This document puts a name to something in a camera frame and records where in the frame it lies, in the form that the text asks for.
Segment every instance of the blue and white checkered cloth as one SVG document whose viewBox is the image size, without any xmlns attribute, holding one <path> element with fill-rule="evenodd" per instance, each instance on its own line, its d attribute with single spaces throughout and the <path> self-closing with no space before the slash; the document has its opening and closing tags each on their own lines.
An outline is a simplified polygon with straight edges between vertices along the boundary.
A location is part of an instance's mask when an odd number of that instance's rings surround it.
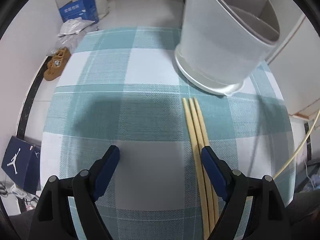
<svg viewBox="0 0 320 240">
<path fill-rule="evenodd" d="M 283 98 L 266 63 L 231 97 L 193 86 L 179 72 L 180 30 L 117 28 L 89 33 L 55 90 L 41 148 L 41 184 L 76 175 L 111 144 L 120 162 L 100 215 L 115 240 L 203 239 L 200 199 L 181 99 L 197 97 L 210 145 L 245 175 L 273 175 L 293 153 Z M 295 166 L 276 180 L 284 203 L 293 196 Z M 224 202 L 220 200 L 220 209 Z M 79 239 L 85 239 L 70 199 Z M 250 201 L 237 236 L 244 233 Z"/>
</svg>

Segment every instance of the shoe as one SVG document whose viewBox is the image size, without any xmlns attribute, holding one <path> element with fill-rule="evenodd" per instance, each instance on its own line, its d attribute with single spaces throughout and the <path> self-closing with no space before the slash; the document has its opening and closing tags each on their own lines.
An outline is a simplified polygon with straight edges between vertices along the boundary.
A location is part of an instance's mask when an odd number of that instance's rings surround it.
<svg viewBox="0 0 320 240">
<path fill-rule="evenodd" d="M 59 49 L 48 62 L 48 69 L 43 74 L 44 79 L 47 81 L 52 81 L 61 76 L 70 57 L 71 54 L 67 48 Z"/>
</svg>

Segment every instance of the wooden chopstick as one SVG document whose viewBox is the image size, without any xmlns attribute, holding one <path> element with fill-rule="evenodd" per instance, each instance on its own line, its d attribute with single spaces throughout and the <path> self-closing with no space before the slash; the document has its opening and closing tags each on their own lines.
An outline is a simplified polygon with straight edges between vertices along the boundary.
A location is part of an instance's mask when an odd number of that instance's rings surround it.
<svg viewBox="0 0 320 240">
<path fill-rule="evenodd" d="M 198 119 L 199 119 L 199 123 L 200 123 L 200 127 L 201 127 L 201 132 L 202 132 L 202 137 L 203 137 L 203 141 L 204 141 L 204 146 L 210 146 L 208 133 L 205 128 L 204 119 L 203 119 L 200 105 L 199 105 L 198 100 L 196 98 L 193 98 L 193 100 L 195 101 L 195 105 L 196 105 L 197 115 L 198 115 Z M 212 199 L 213 199 L 214 223 L 216 224 L 219 219 L 219 205 L 218 205 L 218 196 L 217 196 L 213 187 L 212 187 Z"/>
<path fill-rule="evenodd" d="M 199 194 L 200 194 L 200 202 L 201 202 L 201 211 L 202 211 L 202 221 L 203 221 L 203 234 L 204 240 L 207 240 L 210 236 L 210 227 L 209 227 L 209 216 L 208 216 L 208 206 L 207 206 L 207 197 L 205 191 L 205 183 L 204 183 L 204 174 L 202 170 L 202 163 L 200 158 L 200 152 L 198 147 L 198 141 L 196 138 L 195 127 L 192 121 L 191 113 L 189 110 L 189 106 L 187 100 L 185 98 L 182 99 L 182 104 L 186 116 L 187 127 L 190 136 L 191 148 L 193 152 L 193 158 L 195 160 L 196 166 L 196 174 L 198 180 Z"/>
<path fill-rule="evenodd" d="M 196 137 L 198 140 L 199 152 L 201 153 L 201 150 L 204 147 L 204 141 L 203 141 L 203 137 L 202 137 L 201 127 L 199 124 L 199 119 L 198 119 L 198 115 L 196 112 L 196 108 L 195 108 L 195 105 L 194 105 L 193 100 L 191 98 L 189 98 L 189 104 L 190 104 L 193 124 L 194 124 L 195 130 L 196 130 Z M 208 177 L 208 174 L 205 171 L 205 168 L 203 165 L 202 165 L 202 170 L 203 170 L 203 175 L 204 175 L 205 192 L 206 192 L 207 201 L 208 201 L 209 227 L 210 227 L 210 232 L 212 232 L 212 230 L 214 229 L 214 225 L 215 225 L 214 211 L 213 211 L 213 198 L 212 198 L 212 189 L 211 189 L 212 186 L 211 186 L 211 182 Z"/>
</svg>

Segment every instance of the white cable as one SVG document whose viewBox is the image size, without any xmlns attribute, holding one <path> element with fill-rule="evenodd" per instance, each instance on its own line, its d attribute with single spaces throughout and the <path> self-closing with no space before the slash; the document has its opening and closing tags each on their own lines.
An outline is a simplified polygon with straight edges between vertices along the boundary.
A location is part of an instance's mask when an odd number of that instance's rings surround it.
<svg viewBox="0 0 320 240">
<path fill-rule="evenodd" d="M 318 110 L 318 113 L 316 115 L 316 118 L 314 119 L 314 122 L 311 126 L 311 128 L 309 129 L 309 131 L 307 132 L 305 138 L 302 140 L 302 142 L 299 144 L 298 148 L 294 151 L 293 155 L 291 156 L 291 158 L 282 166 L 282 168 L 273 176 L 273 179 L 275 179 L 276 177 L 278 177 L 280 175 L 280 173 L 282 171 L 284 171 L 284 169 L 290 164 L 290 162 L 292 162 L 292 160 L 295 158 L 295 156 L 298 154 L 298 152 L 300 152 L 300 150 L 302 149 L 303 145 L 305 144 L 305 142 L 307 141 L 308 137 L 310 136 L 310 133 L 313 131 L 316 122 L 318 121 L 320 115 L 320 109 Z"/>
<path fill-rule="evenodd" d="M 306 166 L 306 174 L 307 174 L 307 178 L 310 180 L 311 185 L 312 185 L 312 187 L 313 187 L 313 190 L 315 190 L 315 185 L 313 185 L 313 182 L 312 182 L 311 178 L 310 178 L 310 177 L 309 177 L 309 175 L 308 175 L 308 168 L 307 168 L 306 160 L 304 160 L 304 164 L 305 164 L 305 166 Z"/>
</svg>

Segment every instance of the cardboard box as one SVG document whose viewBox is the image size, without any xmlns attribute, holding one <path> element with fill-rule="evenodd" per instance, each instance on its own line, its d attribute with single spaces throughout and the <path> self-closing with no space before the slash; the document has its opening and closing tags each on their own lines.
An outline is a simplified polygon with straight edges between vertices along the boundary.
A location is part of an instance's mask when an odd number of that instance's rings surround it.
<svg viewBox="0 0 320 240">
<path fill-rule="evenodd" d="M 83 20 L 99 21 L 95 0 L 77 0 L 59 9 L 63 22 L 81 17 Z"/>
</svg>

